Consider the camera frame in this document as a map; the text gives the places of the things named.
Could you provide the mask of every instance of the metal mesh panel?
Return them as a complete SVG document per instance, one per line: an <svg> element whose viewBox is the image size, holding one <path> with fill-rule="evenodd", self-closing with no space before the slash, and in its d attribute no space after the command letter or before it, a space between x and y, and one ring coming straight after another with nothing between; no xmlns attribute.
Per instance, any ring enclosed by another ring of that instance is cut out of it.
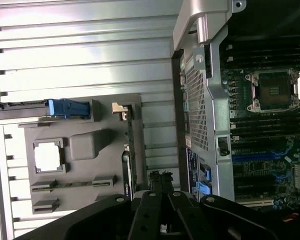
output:
<svg viewBox="0 0 300 240"><path fill-rule="evenodd" d="M195 67L192 66L186 72L186 83L189 102L191 144L195 144L208 151L204 76L199 70L196 70Z"/></svg>

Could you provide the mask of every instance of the ribbed metal panel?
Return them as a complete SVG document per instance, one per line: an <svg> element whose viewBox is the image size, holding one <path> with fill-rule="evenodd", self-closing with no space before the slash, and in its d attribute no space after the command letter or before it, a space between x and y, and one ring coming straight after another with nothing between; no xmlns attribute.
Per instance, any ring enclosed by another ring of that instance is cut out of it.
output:
<svg viewBox="0 0 300 240"><path fill-rule="evenodd" d="M181 4L0 0L0 101L140 93L148 171L172 171L178 188L170 37ZM0 127L2 239L71 212L32 214L24 142L23 129Z"/></svg>

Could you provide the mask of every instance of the blue drive latch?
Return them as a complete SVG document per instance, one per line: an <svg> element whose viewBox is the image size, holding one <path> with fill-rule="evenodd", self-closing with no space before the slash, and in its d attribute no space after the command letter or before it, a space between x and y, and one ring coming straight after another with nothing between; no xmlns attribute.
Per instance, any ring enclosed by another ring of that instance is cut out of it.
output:
<svg viewBox="0 0 300 240"><path fill-rule="evenodd" d="M73 101L66 98L48 99L50 116L64 116L71 119L72 116L81 116L83 119L90 119L89 102Z"/></svg>

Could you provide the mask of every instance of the cpu socket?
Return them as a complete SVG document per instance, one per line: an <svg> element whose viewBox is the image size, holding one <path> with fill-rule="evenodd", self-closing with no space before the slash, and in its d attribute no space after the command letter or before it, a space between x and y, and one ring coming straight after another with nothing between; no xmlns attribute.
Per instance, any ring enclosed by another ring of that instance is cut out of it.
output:
<svg viewBox="0 0 300 240"><path fill-rule="evenodd" d="M253 113L282 112L300 105L298 98L299 72L293 69L256 71L245 76L251 82Z"/></svg>

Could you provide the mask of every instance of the motherboard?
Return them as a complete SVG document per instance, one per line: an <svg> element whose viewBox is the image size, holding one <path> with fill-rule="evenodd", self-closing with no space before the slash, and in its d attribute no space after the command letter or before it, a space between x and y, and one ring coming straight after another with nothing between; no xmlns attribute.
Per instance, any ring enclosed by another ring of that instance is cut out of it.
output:
<svg viewBox="0 0 300 240"><path fill-rule="evenodd" d="M300 39L226 41L220 48L235 201L261 210L295 209L300 206Z"/></svg>

